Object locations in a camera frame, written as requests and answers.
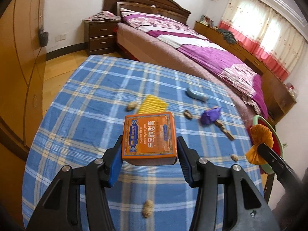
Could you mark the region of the orange cardboard box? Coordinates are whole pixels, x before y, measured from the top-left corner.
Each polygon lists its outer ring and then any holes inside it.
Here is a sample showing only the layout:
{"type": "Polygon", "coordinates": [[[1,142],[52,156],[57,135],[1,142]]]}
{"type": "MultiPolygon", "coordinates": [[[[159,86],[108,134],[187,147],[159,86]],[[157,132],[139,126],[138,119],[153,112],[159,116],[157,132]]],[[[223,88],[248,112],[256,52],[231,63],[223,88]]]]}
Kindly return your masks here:
{"type": "Polygon", "coordinates": [[[135,166],[175,164],[177,137],[173,113],[127,115],[123,128],[122,159],[135,166]]]}

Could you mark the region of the purple plastic wrapper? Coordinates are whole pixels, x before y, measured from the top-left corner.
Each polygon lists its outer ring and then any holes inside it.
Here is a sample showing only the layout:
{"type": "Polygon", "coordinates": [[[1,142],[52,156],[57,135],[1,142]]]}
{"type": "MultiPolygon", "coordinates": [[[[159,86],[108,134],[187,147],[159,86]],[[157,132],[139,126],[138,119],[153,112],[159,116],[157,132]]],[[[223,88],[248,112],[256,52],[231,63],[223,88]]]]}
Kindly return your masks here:
{"type": "Polygon", "coordinates": [[[200,117],[200,122],[203,125],[209,125],[214,123],[220,118],[221,109],[220,107],[213,107],[212,109],[205,110],[200,117]]]}

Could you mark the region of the wooden block strip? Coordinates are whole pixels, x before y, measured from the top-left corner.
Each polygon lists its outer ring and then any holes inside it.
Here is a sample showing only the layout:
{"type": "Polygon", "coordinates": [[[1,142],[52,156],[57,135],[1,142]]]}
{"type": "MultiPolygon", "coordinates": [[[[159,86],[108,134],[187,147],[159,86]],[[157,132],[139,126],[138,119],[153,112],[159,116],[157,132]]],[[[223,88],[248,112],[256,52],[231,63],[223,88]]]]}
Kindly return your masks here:
{"type": "Polygon", "coordinates": [[[230,141],[234,141],[235,140],[235,137],[231,134],[230,131],[228,131],[224,125],[223,122],[221,122],[220,120],[216,120],[214,122],[214,124],[227,136],[227,138],[230,140],[230,141]]]}

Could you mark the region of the light blue tube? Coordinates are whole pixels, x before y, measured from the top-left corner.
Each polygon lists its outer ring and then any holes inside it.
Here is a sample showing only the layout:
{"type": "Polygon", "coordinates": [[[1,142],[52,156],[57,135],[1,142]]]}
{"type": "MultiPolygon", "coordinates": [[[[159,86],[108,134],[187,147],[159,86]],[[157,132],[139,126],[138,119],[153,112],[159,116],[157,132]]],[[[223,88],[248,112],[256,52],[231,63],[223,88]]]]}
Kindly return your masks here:
{"type": "Polygon", "coordinates": [[[202,101],[202,102],[206,102],[208,100],[208,98],[205,94],[194,91],[191,88],[187,88],[186,93],[189,97],[196,99],[196,100],[199,100],[199,101],[202,101]]]}

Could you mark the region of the yellow foam net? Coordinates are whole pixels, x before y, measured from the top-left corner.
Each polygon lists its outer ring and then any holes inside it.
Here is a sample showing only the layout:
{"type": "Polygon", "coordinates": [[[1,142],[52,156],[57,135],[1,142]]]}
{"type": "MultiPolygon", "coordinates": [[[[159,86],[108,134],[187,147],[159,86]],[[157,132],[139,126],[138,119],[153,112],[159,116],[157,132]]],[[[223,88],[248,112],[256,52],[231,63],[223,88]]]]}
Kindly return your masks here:
{"type": "Polygon", "coordinates": [[[137,114],[161,113],[167,110],[168,103],[154,95],[147,95],[137,114]]]}

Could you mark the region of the orange foam net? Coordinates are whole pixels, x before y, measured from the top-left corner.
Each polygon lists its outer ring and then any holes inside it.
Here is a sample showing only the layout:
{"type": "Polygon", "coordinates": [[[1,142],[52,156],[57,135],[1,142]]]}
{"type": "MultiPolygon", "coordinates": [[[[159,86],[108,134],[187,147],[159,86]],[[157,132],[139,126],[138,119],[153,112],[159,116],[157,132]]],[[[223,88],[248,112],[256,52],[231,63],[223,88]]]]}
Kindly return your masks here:
{"type": "Polygon", "coordinates": [[[251,127],[250,133],[253,145],[245,154],[246,159],[253,165],[265,165],[267,162],[258,154],[257,148],[260,144],[266,144],[270,149],[273,148],[274,140],[272,132],[268,127],[262,124],[256,124],[251,127]]]}

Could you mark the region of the red bin with green rim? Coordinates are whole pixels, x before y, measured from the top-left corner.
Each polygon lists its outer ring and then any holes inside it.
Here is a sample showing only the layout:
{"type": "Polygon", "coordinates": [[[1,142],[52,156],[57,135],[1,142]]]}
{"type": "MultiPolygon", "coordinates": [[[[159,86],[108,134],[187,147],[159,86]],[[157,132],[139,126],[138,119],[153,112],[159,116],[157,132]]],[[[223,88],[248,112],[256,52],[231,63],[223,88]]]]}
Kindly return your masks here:
{"type": "Polygon", "coordinates": [[[249,150],[249,162],[254,165],[260,165],[264,173],[268,175],[273,174],[274,171],[270,164],[257,154],[257,147],[260,144],[265,144],[279,156],[283,157],[283,147],[276,131],[266,119],[260,115],[256,115],[253,117],[253,124],[249,129],[249,134],[253,144],[249,150]]]}

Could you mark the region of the peanut shell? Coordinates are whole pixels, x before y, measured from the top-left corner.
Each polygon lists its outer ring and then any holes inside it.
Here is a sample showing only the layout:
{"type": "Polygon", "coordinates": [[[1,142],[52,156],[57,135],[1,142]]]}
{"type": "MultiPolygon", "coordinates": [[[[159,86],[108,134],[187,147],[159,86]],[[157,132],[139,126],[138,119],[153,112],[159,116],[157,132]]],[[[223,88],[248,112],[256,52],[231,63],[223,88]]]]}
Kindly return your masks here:
{"type": "Polygon", "coordinates": [[[184,110],[183,115],[189,120],[193,119],[193,115],[189,110],[184,110]]]}
{"type": "Polygon", "coordinates": [[[126,110],[128,112],[134,110],[136,107],[138,106],[138,103],[136,101],[132,101],[130,103],[128,103],[128,105],[126,106],[126,110]]]}
{"type": "Polygon", "coordinates": [[[154,203],[152,200],[146,200],[142,207],[142,215],[144,218],[150,218],[154,212],[154,203]]]}
{"type": "Polygon", "coordinates": [[[239,161],[239,157],[238,157],[237,155],[235,155],[235,154],[231,154],[230,157],[231,157],[231,159],[232,159],[233,161],[235,161],[235,162],[238,162],[238,161],[239,161]]]}

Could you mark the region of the blue plaid cloth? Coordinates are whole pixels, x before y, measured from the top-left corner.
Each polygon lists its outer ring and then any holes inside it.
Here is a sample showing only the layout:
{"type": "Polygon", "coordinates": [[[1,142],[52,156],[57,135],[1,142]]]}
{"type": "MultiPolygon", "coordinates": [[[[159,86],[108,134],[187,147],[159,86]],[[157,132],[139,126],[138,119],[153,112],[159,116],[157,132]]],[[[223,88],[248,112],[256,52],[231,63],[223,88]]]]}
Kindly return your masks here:
{"type": "MultiPolygon", "coordinates": [[[[141,120],[125,126],[127,105],[147,96],[167,104],[174,130],[188,147],[213,164],[230,167],[239,157],[257,189],[260,169],[247,162],[249,134],[235,103],[221,85],[179,71],[115,57],[88,57],[51,103],[30,148],[23,178],[22,213],[27,224],[40,198],[64,165],[81,167],[102,157],[126,135],[130,148],[146,149],[163,127],[141,120]]],[[[188,230],[197,189],[184,180],[179,164],[133,166],[123,163],[115,185],[106,190],[116,230],[188,230]]]]}

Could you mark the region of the dark wooden nightstand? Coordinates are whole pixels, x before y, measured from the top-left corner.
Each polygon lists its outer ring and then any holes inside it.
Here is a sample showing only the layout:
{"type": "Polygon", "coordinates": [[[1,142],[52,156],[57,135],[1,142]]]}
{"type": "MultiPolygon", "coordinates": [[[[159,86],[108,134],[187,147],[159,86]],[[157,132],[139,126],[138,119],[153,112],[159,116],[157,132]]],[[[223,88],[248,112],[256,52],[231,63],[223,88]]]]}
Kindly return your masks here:
{"type": "Polygon", "coordinates": [[[103,55],[116,49],[116,29],[120,20],[84,21],[88,55],[103,55]]]}

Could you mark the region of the dark clothes pile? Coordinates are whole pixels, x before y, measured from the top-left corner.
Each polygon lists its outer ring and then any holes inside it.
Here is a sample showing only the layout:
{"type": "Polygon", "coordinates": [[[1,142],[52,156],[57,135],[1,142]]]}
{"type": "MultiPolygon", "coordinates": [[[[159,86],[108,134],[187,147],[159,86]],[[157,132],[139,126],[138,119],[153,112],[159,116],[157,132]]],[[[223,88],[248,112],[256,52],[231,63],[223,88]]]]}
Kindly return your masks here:
{"type": "Polygon", "coordinates": [[[235,44],[237,43],[237,39],[234,37],[233,33],[229,30],[218,28],[218,32],[220,32],[223,35],[223,38],[229,43],[229,44],[235,44]]]}

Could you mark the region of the black bag on wardrobe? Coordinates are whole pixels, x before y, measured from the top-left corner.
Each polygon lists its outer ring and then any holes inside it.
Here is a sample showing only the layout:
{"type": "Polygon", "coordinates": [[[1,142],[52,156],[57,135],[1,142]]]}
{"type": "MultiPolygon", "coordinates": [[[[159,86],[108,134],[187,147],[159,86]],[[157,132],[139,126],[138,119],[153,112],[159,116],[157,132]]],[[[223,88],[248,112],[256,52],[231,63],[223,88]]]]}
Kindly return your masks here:
{"type": "Polygon", "coordinates": [[[49,33],[43,27],[39,28],[38,39],[41,47],[46,47],[49,41],[49,33]]]}

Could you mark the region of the folded cloth on nightstand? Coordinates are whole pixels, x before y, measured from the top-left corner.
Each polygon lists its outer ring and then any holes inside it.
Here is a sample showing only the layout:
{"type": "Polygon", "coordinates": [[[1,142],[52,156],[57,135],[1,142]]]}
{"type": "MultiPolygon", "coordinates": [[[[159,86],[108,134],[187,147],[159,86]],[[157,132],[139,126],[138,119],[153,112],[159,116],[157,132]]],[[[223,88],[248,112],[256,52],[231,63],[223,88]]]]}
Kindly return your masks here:
{"type": "Polygon", "coordinates": [[[115,15],[108,10],[104,10],[102,12],[96,13],[82,21],[119,21],[121,19],[120,16],[115,15]]]}

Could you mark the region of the floral pink curtains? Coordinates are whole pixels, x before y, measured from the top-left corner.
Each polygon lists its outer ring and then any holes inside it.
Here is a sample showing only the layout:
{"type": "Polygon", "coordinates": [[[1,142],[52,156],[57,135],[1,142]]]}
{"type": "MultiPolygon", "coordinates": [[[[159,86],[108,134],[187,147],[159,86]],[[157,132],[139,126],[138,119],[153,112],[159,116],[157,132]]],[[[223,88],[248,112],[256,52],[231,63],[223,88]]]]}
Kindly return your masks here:
{"type": "Polygon", "coordinates": [[[272,7],[260,0],[229,0],[219,28],[235,39],[284,81],[305,48],[302,34],[272,7]]]}

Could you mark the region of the large wooden wardrobe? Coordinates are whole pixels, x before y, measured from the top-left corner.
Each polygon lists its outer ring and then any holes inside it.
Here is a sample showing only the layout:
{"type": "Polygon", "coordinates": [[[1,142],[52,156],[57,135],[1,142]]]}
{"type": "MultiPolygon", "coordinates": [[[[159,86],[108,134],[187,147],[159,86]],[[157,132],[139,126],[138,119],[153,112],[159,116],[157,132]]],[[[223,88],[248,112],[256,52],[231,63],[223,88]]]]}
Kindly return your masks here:
{"type": "Polygon", "coordinates": [[[43,112],[43,10],[44,0],[5,0],[1,8],[1,207],[17,223],[24,168],[43,112]]]}

